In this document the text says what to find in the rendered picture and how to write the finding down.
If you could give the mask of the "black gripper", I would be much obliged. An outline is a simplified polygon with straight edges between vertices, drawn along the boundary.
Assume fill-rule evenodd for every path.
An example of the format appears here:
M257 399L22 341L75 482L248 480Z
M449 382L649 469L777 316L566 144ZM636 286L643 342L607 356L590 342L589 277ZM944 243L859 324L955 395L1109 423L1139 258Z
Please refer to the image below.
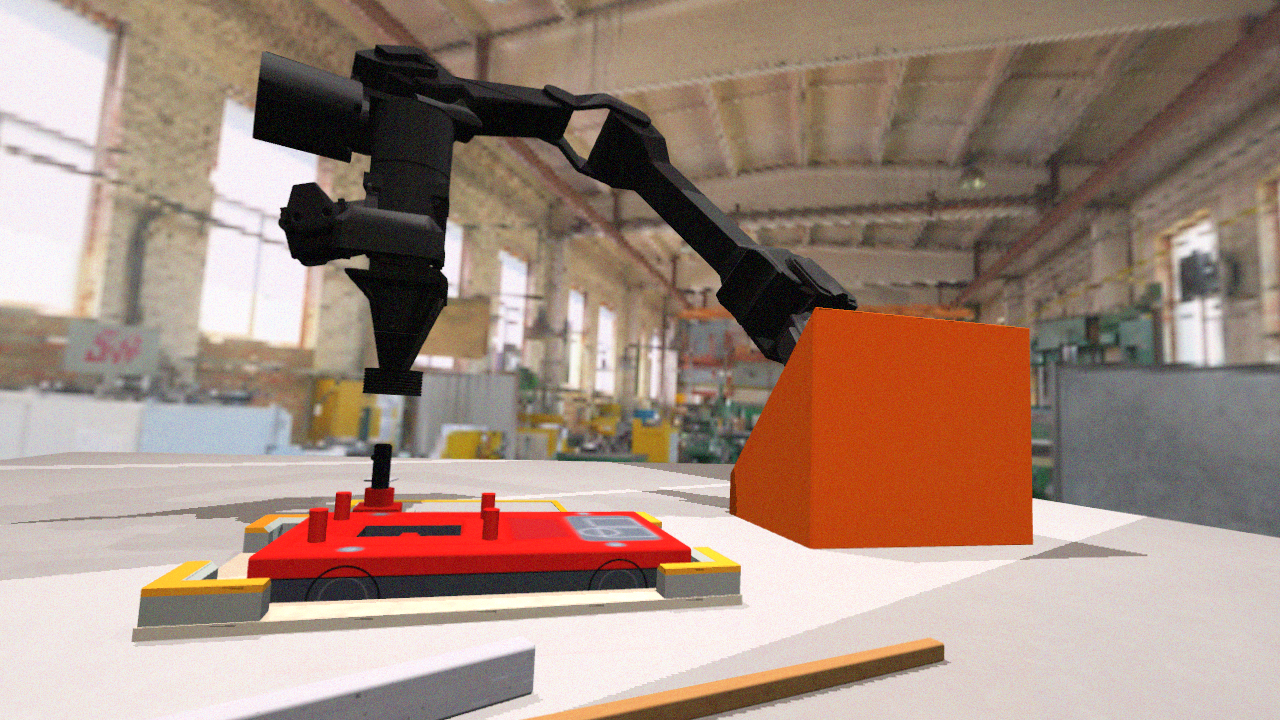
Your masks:
M378 161L364 172L379 209L352 205L334 218L332 249L342 259L365 252L369 269L346 274L370 301L383 380L410 370L447 306L445 222L451 181L431 167ZM430 266L433 265L433 266Z

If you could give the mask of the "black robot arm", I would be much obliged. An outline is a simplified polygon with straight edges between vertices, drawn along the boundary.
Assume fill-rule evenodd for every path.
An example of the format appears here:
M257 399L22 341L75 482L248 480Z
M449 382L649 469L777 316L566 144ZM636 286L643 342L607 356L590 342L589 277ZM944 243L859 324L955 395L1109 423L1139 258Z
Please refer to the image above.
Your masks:
M575 110L608 108L589 158L564 138ZM417 46L355 53L349 78L262 51L252 138L338 161L352 152L431 167L451 181L454 141L536 137L561 149L579 173L636 191L719 275L716 293L762 354L786 364L815 307L855 311L856 297L812 260L758 245L671 163L652 118L608 94L577 95L454 77ZM334 218L352 205L379 209L379 193L332 199L293 184L278 222L291 258L305 266L342 259Z

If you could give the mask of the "orange flat bar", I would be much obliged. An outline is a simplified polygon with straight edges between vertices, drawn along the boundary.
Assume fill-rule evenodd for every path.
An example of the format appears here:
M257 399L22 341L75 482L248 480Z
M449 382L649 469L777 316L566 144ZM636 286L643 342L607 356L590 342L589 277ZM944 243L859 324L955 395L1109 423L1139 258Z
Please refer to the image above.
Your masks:
M943 660L928 638L521 720L694 720Z

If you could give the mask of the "black tyre wheel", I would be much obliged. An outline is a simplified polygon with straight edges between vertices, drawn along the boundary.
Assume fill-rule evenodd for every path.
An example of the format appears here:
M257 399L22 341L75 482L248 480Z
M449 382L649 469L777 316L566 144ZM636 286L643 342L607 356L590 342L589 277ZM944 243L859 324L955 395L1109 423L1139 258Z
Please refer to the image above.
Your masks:
M422 372L402 370L397 380L383 380L380 368L365 368L364 393L421 396Z

